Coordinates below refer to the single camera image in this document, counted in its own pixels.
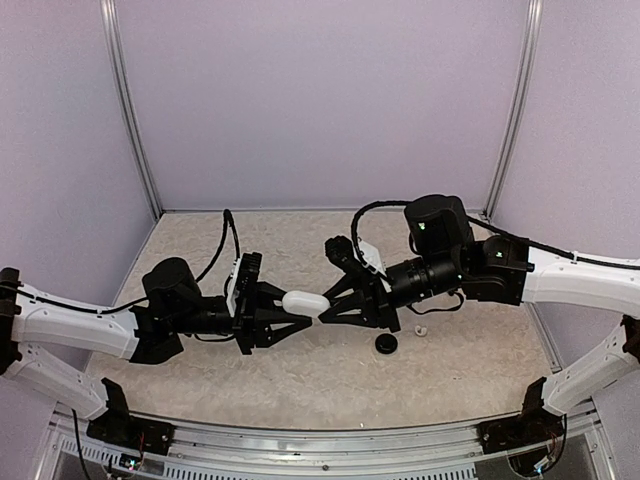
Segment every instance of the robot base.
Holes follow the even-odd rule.
[[[102,383],[109,394],[109,409],[89,422],[87,435],[120,447],[167,455],[175,427],[167,422],[130,415],[120,385],[107,378]]]
[[[513,415],[478,425],[482,451],[485,454],[546,442],[551,438],[552,433],[556,437],[561,437],[563,432],[561,418],[528,421],[523,420],[520,415]]]

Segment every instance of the lavender backdrop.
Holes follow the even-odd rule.
[[[457,193],[480,208],[526,0],[130,0],[120,30],[168,209]]]
[[[547,0],[529,98],[496,222],[567,249],[640,256],[640,4]],[[563,363],[620,321],[546,305]],[[595,397],[621,477],[640,471],[640,375]]]
[[[99,2],[0,2],[0,71],[0,267],[49,292],[111,304],[153,222]],[[0,379],[0,404],[0,479],[23,479],[53,402]]]

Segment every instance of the speckled countertop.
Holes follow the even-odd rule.
[[[321,293],[340,271],[324,241],[348,236],[350,212],[236,213],[244,252],[263,254],[261,279],[284,290]],[[387,265],[412,256],[398,212],[370,213],[361,236]],[[142,276],[182,256],[197,274],[215,251],[222,215],[167,214],[138,259],[119,302],[143,295]],[[231,239],[201,283],[220,294],[233,257]],[[420,308],[455,304],[448,296]],[[375,351],[382,331],[322,325],[243,356],[235,342],[183,337],[185,351],[158,366],[94,354],[88,373],[118,382],[132,410],[208,423],[295,429],[358,429],[452,422],[518,410],[527,385],[549,367],[524,309],[465,303],[456,313],[417,317],[402,309],[398,350]],[[414,333],[424,325],[425,337]]]

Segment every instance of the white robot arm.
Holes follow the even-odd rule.
[[[127,310],[53,297],[22,285],[17,270],[4,269],[0,374],[76,410],[91,421],[90,436],[137,448],[144,432],[147,450],[166,454],[171,425],[130,416],[117,384],[88,377],[38,343],[157,364],[182,351],[178,334],[223,334],[233,335],[242,353],[250,354],[254,347],[270,347],[311,326],[310,317],[395,332],[400,329],[398,308],[458,288],[478,301],[559,302],[624,315],[591,352],[534,382],[518,417],[480,425],[483,447],[490,453],[544,440],[527,426],[543,425],[545,432],[547,427],[553,432],[573,406],[640,368],[639,260],[577,253],[563,258],[506,233],[475,242],[468,224],[473,220],[456,197],[428,196],[406,205],[412,250],[419,256],[385,268],[375,247],[359,241],[352,228],[351,241],[336,237],[325,245],[327,257],[345,275],[324,295],[285,293],[259,282],[261,256],[255,253],[243,255],[225,295],[218,297],[202,296],[184,260],[167,259],[143,279],[149,307]],[[359,248],[354,250],[355,242]],[[118,436],[116,430],[126,433]]]

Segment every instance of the metal extrusion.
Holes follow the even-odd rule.
[[[527,14],[522,54],[520,56],[516,90],[513,96],[513,102],[511,103],[507,130],[502,140],[502,145],[500,146],[498,165],[493,175],[489,196],[487,198],[487,203],[485,204],[485,215],[489,219],[493,218],[496,213],[498,201],[500,200],[500,195],[502,194],[507,173],[509,171],[509,165],[511,164],[513,157],[513,151],[518,137],[518,130],[520,129],[520,123],[522,121],[522,115],[524,113],[524,107],[527,100],[529,83],[531,81],[541,20],[542,0],[529,0],[529,10]]]
[[[101,0],[102,22],[107,41],[107,50],[111,59],[111,68],[115,81],[118,100],[122,111],[122,118],[127,129],[127,135],[131,142],[131,148],[135,159],[138,174],[142,181],[145,197],[149,204],[149,209],[157,222],[162,216],[162,203],[158,195],[151,168],[147,161],[147,156],[142,145],[140,129],[136,119],[131,92],[127,82],[127,72],[125,68],[124,55],[122,52],[122,42],[120,40],[120,30],[118,28],[118,16],[116,12],[115,0]]]
[[[381,430],[295,431],[162,419],[176,427],[169,455],[145,454],[140,478],[409,480],[431,475],[432,480],[452,480],[457,473],[458,480],[473,480],[478,462],[504,456],[504,452],[482,453],[476,429],[479,420]],[[610,450],[604,448],[606,439],[601,437],[600,420],[591,402],[573,409],[569,427],[569,437],[588,436],[598,479],[613,480]],[[81,420],[80,431],[85,428],[86,422]],[[103,466],[108,458],[135,453],[83,433],[81,441],[86,461]],[[77,455],[73,421],[65,407],[59,406],[54,412],[40,450],[43,456],[31,477],[35,480],[54,478],[61,453]]]

